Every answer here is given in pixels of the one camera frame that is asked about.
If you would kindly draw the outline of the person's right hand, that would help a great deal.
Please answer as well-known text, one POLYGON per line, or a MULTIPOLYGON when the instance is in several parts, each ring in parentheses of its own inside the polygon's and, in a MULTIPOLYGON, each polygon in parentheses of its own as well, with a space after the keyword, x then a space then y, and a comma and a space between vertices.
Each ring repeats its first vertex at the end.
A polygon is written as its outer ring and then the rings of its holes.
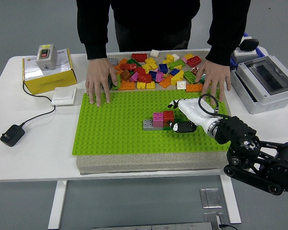
POLYGON ((107 58, 97 58, 88 61, 85 89, 91 104, 96 104, 97 107, 101 105, 101 86, 104 88, 106 102, 110 102, 109 76, 112 79, 112 83, 117 86, 118 78, 115 69, 107 58))

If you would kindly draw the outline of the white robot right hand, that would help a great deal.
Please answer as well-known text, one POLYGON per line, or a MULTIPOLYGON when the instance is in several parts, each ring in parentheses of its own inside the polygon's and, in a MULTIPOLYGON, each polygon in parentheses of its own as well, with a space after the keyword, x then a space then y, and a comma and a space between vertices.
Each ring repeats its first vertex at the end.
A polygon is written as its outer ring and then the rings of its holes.
POLYGON ((168 108, 179 108, 179 110, 188 118, 189 121, 170 122, 169 126, 178 133, 191 133, 201 126, 204 132, 214 138, 217 126, 221 117, 213 115, 213 108, 205 101, 199 106, 199 98, 173 100, 168 108))

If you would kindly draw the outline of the person's left hand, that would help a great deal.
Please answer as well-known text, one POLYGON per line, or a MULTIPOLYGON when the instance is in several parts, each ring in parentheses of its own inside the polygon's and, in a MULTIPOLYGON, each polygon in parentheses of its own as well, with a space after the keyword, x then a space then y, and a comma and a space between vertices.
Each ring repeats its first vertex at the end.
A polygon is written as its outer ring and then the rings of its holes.
POLYGON ((203 74, 205 74, 205 82, 203 84, 202 94, 207 93, 211 83, 210 94, 215 97, 217 86, 219 86, 218 100, 220 102, 224 101, 225 87, 227 88, 227 91, 230 91, 231 89, 230 67, 205 60, 196 73, 195 81, 199 82, 203 74))

